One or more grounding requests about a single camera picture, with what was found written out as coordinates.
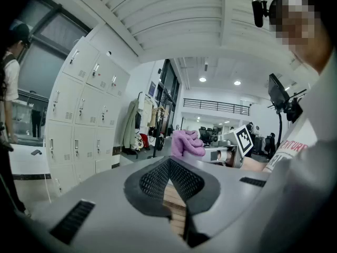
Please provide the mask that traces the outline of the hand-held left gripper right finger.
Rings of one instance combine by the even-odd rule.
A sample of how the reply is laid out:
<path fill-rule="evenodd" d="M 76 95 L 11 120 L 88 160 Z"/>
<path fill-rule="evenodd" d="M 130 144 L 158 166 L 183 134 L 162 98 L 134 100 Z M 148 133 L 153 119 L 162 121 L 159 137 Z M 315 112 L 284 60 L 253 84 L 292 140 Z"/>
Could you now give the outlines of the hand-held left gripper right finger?
<path fill-rule="evenodd" d="M 183 239 L 196 247 L 228 227 L 249 207 L 269 174 L 170 157 L 170 179 L 186 204 Z"/>

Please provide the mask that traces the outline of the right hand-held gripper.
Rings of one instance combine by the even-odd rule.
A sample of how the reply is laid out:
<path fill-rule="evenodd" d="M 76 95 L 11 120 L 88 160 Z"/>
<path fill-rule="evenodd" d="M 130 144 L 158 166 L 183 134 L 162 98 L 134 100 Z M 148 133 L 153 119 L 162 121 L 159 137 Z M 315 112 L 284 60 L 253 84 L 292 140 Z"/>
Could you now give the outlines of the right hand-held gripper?
<path fill-rule="evenodd" d="M 224 134 L 213 137 L 211 146 L 205 148 L 205 155 L 194 155 L 188 151 L 183 152 L 183 158 L 202 162 L 218 163 L 217 151 L 234 151 L 233 168 L 240 168 L 245 155 L 253 148 L 253 142 L 245 125 L 232 129 Z"/>

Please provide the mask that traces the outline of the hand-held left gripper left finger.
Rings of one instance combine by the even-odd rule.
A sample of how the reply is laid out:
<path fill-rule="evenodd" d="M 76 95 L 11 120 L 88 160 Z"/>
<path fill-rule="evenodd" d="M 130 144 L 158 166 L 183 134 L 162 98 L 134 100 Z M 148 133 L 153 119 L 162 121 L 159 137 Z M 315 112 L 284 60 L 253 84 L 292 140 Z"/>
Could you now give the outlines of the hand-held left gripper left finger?
<path fill-rule="evenodd" d="M 156 161 L 131 163 L 86 179 L 28 221 L 30 231 L 51 252 L 183 252 L 184 241 L 167 218 L 140 213 L 124 195 L 126 178 Z M 64 244 L 50 232 L 81 200 L 95 206 L 70 245 Z"/>

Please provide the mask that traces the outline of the person's right hand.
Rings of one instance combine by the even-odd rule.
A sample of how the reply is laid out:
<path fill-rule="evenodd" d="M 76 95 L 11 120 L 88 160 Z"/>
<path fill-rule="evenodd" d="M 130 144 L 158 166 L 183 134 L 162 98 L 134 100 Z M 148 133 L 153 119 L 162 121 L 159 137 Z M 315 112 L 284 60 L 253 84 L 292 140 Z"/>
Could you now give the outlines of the person's right hand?
<path fill-rule="evenodd" d="M 225 151 L 225 150 L 218 150 L 217 151 L 217 161 L 224 166 L 233 167 L 235 159 L 235 152 L 234 151 Z"/>

